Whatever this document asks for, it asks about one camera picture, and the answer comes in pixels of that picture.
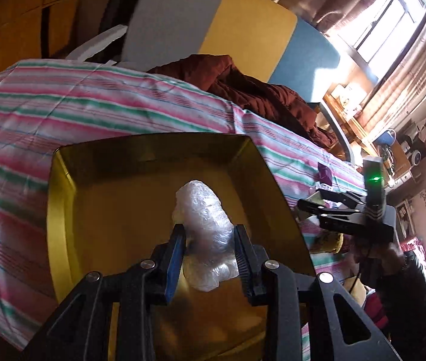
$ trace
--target plastic-wrapped object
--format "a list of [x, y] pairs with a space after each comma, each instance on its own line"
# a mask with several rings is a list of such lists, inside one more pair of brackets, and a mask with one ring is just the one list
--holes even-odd
[[238, 276], [233, 224], [207, 185], [192, 180], [176, 192], [173, 222], [183, 224], [187, 233], [183, 275], [190, 286], [209, 292]]

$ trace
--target purple package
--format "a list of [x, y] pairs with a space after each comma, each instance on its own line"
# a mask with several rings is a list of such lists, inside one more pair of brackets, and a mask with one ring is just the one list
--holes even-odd
[[320, 183], [327, 184], [328, 186], [331, 186], [333, 182], [331, 169], [320, 162], [318, 163], [318, 181]]

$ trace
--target person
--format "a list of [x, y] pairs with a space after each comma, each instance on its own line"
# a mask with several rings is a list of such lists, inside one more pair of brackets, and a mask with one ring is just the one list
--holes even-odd
[[426, 360], [426, 275], [413, 251], [403, 252], [397, 242], [368, 247], [354, 240], [357, 262], [380, 259], [383, 274], [376, 291], [388, 317], [392, 346], [403, 361]]

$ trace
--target silver screw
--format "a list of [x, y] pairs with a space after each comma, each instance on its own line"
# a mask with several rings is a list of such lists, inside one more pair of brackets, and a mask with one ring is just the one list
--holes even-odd
[[275, 270], [280, 267], [280, 264], [276, 260], [270, 259], [265, 262], [265, 267], [267, 269]]
[[326, 271], [324, 271], [323, 273], [320, 273], [318, 275], [318, 278], [320, 279], [321, 282], [324, 282], [324, 283], [330, 283], [333, 281], [333, 276], [330, 273], [327, 273]]
[[99, 272], [91, 271], [86, 275], [86, 281], [88, 282], [96, 282], [99, 280]]
[[152, 269], [155, 265], [155, 262], [151, 259], [145, 259], [139, 265], [144, 269]]

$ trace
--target blue headboard panel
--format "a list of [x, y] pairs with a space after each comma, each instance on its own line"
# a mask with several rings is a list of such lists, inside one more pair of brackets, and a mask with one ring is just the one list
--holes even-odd
[[298, 18], [295, 31], [268, 82], [286, 85], [307, 103], [317, 103], [331, 85], [339, 62], [340, 54], [333, 45]]

